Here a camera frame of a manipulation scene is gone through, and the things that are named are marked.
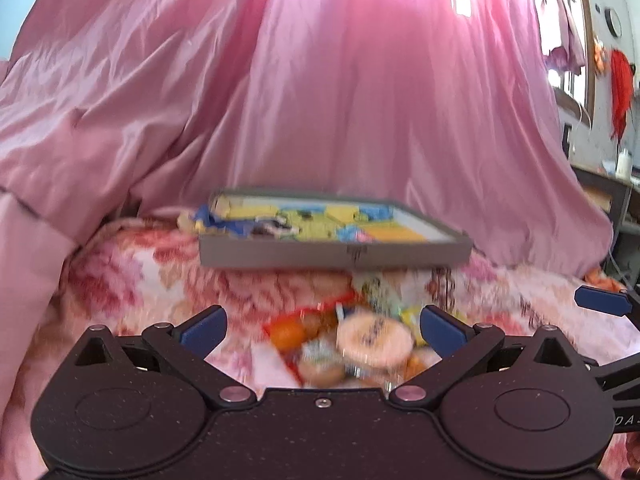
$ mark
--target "hanging clothing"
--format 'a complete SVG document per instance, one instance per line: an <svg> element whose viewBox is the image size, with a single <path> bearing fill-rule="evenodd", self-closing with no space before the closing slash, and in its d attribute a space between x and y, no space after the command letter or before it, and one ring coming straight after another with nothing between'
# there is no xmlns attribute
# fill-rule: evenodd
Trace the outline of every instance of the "hanging clothing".
<svg viewBox="0 0 640 480"><path fill-rule="evenodd" d="M543 44L543 52L548 52L545 56L546 67L558 73L572 72L580 75L582 67L587 65L587 59L568 1L543 0L542 14L544 19L541 17L540 23L541 28L545 27L545 32L548 32L551 27L558 28L558 33L551 38L550 35L543 34L548 36L548 40L555 40L556 44L556 46L548 46L548 50Z"/></svg>
<svg viewBox="0 0 640 480"><path fill-rule="evenodd" d="M634 94L634 75L631 65L623 52L613 50L611 53L611 94L613 131L611 139L618 140L618 148L626 129L626 112L631 108Z"/></svg>

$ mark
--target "round lid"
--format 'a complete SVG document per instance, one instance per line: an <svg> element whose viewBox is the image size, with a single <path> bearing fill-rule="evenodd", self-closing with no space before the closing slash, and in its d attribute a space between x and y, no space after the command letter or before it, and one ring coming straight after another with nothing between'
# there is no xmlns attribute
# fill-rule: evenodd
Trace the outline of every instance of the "round lid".
<svg viewBox="0 0 640 480"><path fill-rule="evenodd" d="M357 365L396 368L414 348L414 338L404 324L394 319L359 312L338 325L338 350Z"/></svg>

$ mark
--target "black robotic gripper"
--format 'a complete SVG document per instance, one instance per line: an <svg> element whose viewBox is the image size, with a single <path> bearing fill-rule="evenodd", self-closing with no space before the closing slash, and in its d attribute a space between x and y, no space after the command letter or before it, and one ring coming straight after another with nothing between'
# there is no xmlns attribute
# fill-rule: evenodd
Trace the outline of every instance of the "black robotic gripper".
<svg viewBox="0 0 640 480"><path fill-rule="evenodd" d="M634 320L626 294L583 287L585 308ZM47 480L497 480L605 477L614 433L640 430L640 354L599 367L562 331L505 336L434 306L442 361L390 393L255 394L204 361L225 337L212 306L140 336L89 327L31 422Z"/></svg>

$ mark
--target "blue gripper pad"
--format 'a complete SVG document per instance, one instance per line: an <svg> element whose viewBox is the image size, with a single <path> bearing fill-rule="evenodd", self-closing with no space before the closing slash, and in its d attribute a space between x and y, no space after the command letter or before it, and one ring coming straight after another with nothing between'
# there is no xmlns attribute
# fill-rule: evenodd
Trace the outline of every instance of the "blue gripper pad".
<svg viewBox="0 0 640 480"><path fill-rule="evenodd" d="M581 286L575 291L574 300L582 308L604 312L612 316L626 316L631 313L632 309L626 294L607 292L592 286Z"/></svg>
<svg viewBox="0 0 640 480"><path fill-rule="evenodd" d="M435 306L426 306L420 313L422 338L443 359L462 348L467 342L465 331L456 324L465 326Z"/></svg>
<svg viewBox="0 0 640 480"><path fill-rule="evenodd" d="M226 312L220 306L210 306L174 329L182 346L204 359L222 343L226 335Z"/></svg>

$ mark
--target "screw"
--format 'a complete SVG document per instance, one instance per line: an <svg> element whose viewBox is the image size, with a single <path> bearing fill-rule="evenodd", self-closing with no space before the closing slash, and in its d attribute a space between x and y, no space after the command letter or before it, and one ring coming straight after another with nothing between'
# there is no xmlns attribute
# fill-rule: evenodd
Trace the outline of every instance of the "screw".
<svg viewBox="0 0 640 480"><path fill-rule="evenodd" d="M227 386L220 390L220 399L226 402L245 402L251 397L251 390L244 386Z"/></svg>
<svg viewBox="0 0 640 480"><path fill-rule="evenodd" d="M396 390L396 397L404 402L423 400L426 396L427 392L420 386L400 386Z"/></svg>
<svg viewBox="0 0 640 480"><path fill-rule="evenodd" d="M331 405L331 399L316 399L316 408L330 408Z"/></svg>

